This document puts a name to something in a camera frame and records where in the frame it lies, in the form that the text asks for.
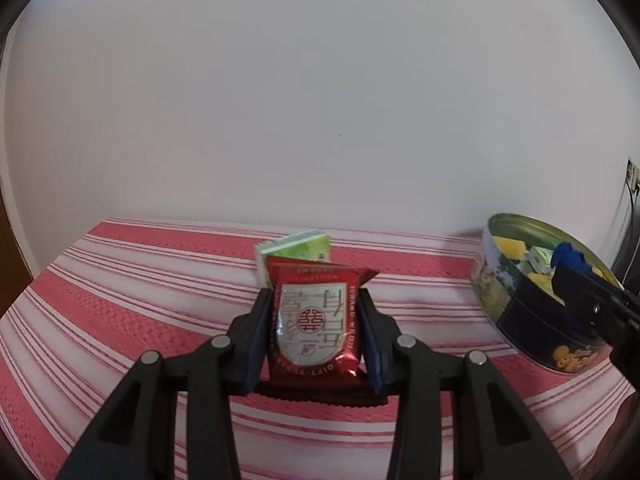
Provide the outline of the red snack packet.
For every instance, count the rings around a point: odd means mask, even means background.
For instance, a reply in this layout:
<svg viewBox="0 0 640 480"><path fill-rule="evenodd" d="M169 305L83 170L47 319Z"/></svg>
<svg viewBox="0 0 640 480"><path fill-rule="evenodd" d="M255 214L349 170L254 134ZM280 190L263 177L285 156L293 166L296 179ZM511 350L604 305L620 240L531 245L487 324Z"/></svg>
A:
<svg viewBox="0 0 640 480"><path fill-rule="evenodd" d="M318 390L363 386L356 304L378 272L274 255L265 264L273 289L269 381Z"/></svg>

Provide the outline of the small green tissue pack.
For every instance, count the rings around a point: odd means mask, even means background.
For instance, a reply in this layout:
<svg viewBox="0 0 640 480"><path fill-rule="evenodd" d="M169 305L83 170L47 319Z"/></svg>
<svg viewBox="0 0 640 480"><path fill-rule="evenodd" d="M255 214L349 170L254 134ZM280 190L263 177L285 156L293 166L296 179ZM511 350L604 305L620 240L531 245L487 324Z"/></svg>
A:
<svg viewBox="0 0 640 480"><path fill-rule="evenodd" d="M254 247L257 278L260 288L270 286L266 269L268 256L305 261L331 261L331 239L319 230L305 231L260 242Z"/></svg>

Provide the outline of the brown wooden door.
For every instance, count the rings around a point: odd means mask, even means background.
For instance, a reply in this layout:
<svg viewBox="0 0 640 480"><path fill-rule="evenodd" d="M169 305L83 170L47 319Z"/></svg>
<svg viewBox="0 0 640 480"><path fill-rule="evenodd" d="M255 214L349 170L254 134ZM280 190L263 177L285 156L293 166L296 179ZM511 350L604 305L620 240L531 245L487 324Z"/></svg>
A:
<svg viewBox="0 0 640 480"><path fill-rule="evenodd" d="M9 192L1 185L0 224L0 310L5 314L34 277L29 269L20 242L17 239L17 224L9 211Z"/></svg>

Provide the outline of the large green tissue pack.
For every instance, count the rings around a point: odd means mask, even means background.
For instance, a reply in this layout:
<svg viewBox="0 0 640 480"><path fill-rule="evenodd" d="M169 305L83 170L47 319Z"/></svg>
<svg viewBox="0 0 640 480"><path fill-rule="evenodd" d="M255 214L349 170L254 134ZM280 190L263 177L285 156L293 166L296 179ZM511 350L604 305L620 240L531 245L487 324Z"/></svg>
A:
<svg viewBox="0 0 640 480"><path fill-rule="evenodd" d="M526 249L520 263L520 269L524 274L550 274L552 272L552 255L553 252L551 249L532 246Z"/></svg>

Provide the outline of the yellow sponge green backing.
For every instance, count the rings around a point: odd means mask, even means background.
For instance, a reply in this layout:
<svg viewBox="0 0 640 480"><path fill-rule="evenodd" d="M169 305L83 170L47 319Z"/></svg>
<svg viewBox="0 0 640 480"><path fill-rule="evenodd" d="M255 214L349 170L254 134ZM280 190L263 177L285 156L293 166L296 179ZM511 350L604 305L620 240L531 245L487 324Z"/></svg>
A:
<svg viewBox="0 0 640 480"><path fill-rule="evenodd" d="M525 258L527 248L526 244L522 240L502 236L494 236L492 240L506 258L518 261Z"/></svg>

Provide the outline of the round metal cookie tin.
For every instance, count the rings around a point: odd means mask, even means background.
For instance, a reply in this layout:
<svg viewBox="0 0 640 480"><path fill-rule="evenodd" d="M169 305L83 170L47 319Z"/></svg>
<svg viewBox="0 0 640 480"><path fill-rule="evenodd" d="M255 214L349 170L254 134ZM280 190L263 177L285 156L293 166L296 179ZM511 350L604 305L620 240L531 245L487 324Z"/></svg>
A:
<svg viewBox="0 0 640 480"><path fill-rule="evenodd" d="M621 288L611 270L580 240L549 223L520 214L495 214L487 221L471 271L475 296L498 330L518 350L549 370L578 374L604 356L605 342L570 319L559 304L510 260L492 240L494 236L522 240L526 248L553 249L570 242L604 279Z"/></svg>

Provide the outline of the pink striped bed cover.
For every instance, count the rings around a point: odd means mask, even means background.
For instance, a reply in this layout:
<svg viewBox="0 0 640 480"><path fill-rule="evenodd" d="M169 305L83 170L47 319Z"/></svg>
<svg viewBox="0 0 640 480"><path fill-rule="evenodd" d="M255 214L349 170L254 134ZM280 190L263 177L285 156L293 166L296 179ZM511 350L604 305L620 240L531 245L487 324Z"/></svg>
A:
<svg viewBox="0 0 640 480"><path fill-rule="evenodd" d="M90 419L149 349L190 352L253 304L254 248L270 226L107 219L58 255L1 320L1 429L16 470L52 479ZM631 385L607 358L566 374L515 350L477 304L470 236L334 230L331 257L378 271L376 306L435 350L488 354L571 472L596 452ZM248 396L233 401L247 479L382 479L397 405L358 410Z"/></svg>

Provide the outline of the wall power outlet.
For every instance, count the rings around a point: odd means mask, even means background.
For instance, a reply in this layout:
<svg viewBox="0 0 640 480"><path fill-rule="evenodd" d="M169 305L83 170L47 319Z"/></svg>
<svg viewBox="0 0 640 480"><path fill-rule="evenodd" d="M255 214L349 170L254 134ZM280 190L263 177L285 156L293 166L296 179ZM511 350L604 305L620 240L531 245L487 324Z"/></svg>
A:
<svg viewBox="0 0 640 480"><path fill-rule="evenodd" d="M640 167L631 159L627 162L626 182L634 194L639 193Z"/></svg>

